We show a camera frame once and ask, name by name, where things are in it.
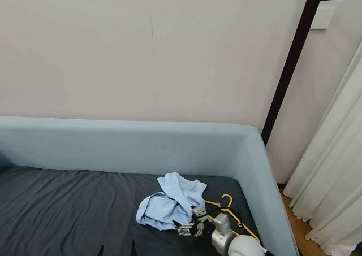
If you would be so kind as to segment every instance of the dark gray bed sheet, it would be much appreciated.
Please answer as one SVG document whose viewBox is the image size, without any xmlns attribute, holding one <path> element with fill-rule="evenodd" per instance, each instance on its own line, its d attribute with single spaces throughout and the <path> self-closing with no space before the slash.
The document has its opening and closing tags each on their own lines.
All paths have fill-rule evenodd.
<svg viewBox="0 0 362 256">
<path fill-rule="evenodd" d="M 210 240 L 136 223 L 139 203 L 161 190 L 156 175 L 81 170 L 0 169 L 0 255 L 217 255 Z M 184 175 L 208 185 L 204 199 L 227 204 L 257 234 L 234 179 Z M 235 220 L 231 228 L 241 233 Z"/>
</svg>

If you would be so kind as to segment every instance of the light blue bed frame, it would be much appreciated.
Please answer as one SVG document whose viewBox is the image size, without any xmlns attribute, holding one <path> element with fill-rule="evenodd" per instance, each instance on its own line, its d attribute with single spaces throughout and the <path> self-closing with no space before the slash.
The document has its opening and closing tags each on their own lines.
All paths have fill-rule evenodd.
<svg viewBox="0 0 362 256">
<path fill-rule="evenodd" d="M 227 176 L 246 196 L 264 246 L 299 255 L 255 127 L 0 117 L 0 166 Z M 220 195 L 227 191 L 220 188 Z"/>
</svg>

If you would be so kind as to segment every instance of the bed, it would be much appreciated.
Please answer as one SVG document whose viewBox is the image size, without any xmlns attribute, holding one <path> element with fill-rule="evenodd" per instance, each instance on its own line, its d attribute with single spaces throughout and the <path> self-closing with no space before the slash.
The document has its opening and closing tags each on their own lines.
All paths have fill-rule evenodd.
<svg viewBox="0 0 362 256">
<path fill-rule="evenodd" d="M 268 250 L 298 255 L 255 127 L 0 117 L 0 167 L 6 255 L 97 255 L 102 245 L 131 255 L 132 242 L 138 255 L 217 255 L 205 240 L 135 222 L 172 171 L 206 183 L 205 199 L 232 194 Z"/>
</svg>

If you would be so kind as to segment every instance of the yellow clothes hanger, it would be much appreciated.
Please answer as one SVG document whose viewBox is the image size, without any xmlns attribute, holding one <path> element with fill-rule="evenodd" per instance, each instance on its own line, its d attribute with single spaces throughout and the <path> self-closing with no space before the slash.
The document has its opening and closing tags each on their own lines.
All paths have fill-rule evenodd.
<svg viewBox="0 0 362 256">
<path fill-rule="evenodd" d="M 222 198 L 225 198 L 225 197 L 228 197 L 228 198 L 229 198 L 229 202 L 228 202 L 228 204 L 227 204 L 227 208 L 221 208 L 221 204 L 218 203 L 218 202 L 205 201 L 205 200 L 204 200 L 204 202 L 205 202 L 205 203 L 208 203 L 208 204 L 211 204 L 211 205 L 218 206 L 221 211 L 228 212 L 228 213 L 236 220 L 236 222 L 238 222 L 238 227 L 240 227 L 240 228 L 243 228 L 243 227 L 244 227 L 244 229 L 246 229 L 246 230 L 250 233 L 250 235 L 251 235 L 252 237 L 254 237 L 254 238 L 256 239 L 256 241 L 258 241 L 258 242 L 260 243 L 259 238 L 258 238 L 244 223 L 242 223 L 242 222 L 240 221 L 240 219 L 239 219 L 236 215 L 234 215 L 234 213 L 233 213 L 232 211 L 230 211 L 229 208 L 231 207 L 231 204 L 232 204 L 232 196 L 230 196 L 229 194 L 224 194 L 224 195 L 222 195 L 221 197 L 222 197 Z M 213 218 L 212 216 L 209 215 L 208 217 L 209 217 L 211 220 L 214 220 L 214 218 Z"/>
</svg>

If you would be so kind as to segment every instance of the light blue shirt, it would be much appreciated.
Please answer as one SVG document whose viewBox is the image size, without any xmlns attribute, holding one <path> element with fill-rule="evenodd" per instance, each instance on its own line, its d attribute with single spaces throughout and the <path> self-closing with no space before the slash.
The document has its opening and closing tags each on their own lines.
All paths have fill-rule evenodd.
<svg viewBox="0 0 362 256">
<path fill-rule="evenodd" d="M 191 206 L 205 206 L 202 193 L 206 184 L 186 180 L 176 172 L 167 173 L 157 180 L 163 192 L 141 202 L 136 214 L 139 224 L 151 225 L 160 231 L 176 229 L 173 220 L 181 225 L 188 224 L 192 220 Z"/>
</svg>

